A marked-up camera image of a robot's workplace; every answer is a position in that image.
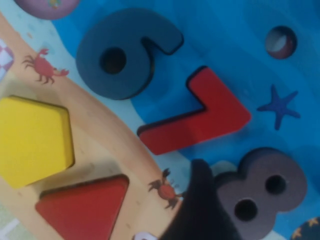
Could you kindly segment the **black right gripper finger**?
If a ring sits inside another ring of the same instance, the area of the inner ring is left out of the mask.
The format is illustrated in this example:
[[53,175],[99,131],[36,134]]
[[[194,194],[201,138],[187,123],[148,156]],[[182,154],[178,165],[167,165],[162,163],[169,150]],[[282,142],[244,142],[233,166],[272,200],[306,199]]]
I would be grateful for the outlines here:
[[209,165],[191,162],[191,179],[176,216],[161,240],[240,240],[236,227],[223,209]]

